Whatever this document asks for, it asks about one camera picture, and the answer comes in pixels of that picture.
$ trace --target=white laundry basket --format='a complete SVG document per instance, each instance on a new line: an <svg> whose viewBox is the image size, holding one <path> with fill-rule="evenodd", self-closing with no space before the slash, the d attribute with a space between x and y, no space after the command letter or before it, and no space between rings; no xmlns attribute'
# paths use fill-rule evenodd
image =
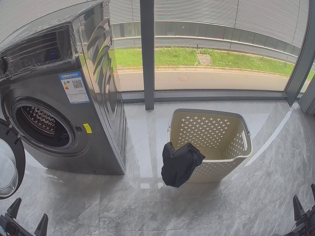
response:
<svg viewBox="0 0 315 236"><path fill-rule="evenodd" d="M244 118L235 113L177 109L168 124L168 141L178 150L191 143L206 157L188 182L218 182L252 155Z"/></svg>

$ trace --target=gray tile floor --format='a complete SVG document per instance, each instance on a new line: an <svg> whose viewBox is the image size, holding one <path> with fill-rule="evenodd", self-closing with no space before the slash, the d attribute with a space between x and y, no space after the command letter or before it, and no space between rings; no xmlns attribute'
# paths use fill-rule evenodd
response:
<svg viewBox="0 0 315 236"><path fill-rule="evenodd" d="M242 114L253 139L252 158L219 183L165 186L162 150L169 118L177 108ZM310 185L315 182L315 118L296 103L292 108L282 101L157 103L154 111L144 111L143 104L125 109L130 130L126 175L45 169L27 154L21 188L0 200L0 212L21 197L17 221L34 232L45 212L48 235L56 236L269 236L292 228L295 194L305 210L314 205Z"/></svg>

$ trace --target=black garment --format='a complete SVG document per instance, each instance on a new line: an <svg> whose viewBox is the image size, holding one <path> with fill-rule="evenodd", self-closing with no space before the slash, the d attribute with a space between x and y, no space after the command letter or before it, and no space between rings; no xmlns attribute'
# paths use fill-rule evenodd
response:
<svg viewBox="0 0 315 236"><path fill-rule="evenodd" d="M174 150L171 142L164 145L163 149L162 178L166 185L180 187L193 173L195 167L205 158L191 143L187 143Z"/></svg>

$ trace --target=yellow warning sticker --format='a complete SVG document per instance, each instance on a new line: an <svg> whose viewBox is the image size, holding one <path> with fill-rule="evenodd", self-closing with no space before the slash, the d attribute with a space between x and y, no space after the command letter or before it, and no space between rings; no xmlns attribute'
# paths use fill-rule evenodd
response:
<svg viewBox="0 0 315 236"><path fill-rule="evenodd" d="M87 133L92 134L92 130L89 124L86 123L83 124L83 126L85 127Z"/></svg>

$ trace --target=washing machine door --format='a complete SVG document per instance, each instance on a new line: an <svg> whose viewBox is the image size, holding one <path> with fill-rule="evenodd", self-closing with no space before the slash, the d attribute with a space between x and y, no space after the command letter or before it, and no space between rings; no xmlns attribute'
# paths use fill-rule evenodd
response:
<svg viewBox="0 0 315 236"><path fill-rule="evenodd" d="M25 172L25 152L14 128L0 119L0 199L12 196Z"/></svg>

